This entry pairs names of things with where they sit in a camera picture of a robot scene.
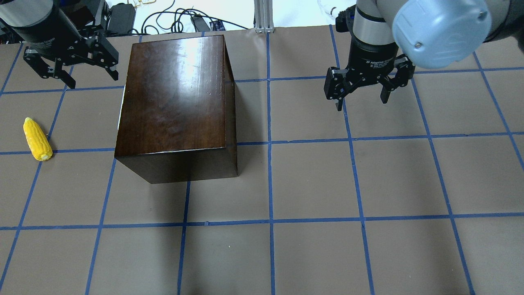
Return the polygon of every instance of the dark brown box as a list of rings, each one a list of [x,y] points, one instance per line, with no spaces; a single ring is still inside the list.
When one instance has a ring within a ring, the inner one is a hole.
[[[133,44],[115,158],[149,183],[238,175],[224,36]]]

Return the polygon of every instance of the light blue joint cover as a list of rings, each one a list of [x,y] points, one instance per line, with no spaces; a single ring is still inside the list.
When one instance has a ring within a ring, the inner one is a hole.
[[[413,63],[439,69],[460,61],[489,34],[484,0],[408,0],[393,20],[393,37]]]

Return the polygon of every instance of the brown wooden box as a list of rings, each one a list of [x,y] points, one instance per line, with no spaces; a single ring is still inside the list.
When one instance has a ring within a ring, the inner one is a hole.
[[[238,175],[223,36],[133,44],[115,158],[149,183]]]

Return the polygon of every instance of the box top surface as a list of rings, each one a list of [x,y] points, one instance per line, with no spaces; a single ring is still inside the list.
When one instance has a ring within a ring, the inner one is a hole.
[[[225,41],[133,44],[115,156],[226,146]]]

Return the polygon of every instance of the toy corn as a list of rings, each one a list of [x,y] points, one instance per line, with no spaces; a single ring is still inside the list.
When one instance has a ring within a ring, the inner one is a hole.
[[[46,135],[37,122],[31,118],[26,118],[24,122],[24,133],[26,135],[27,144],[33,154],[33,157],[39,161],[45,161],[51,158],[53,150],[47,141]]]

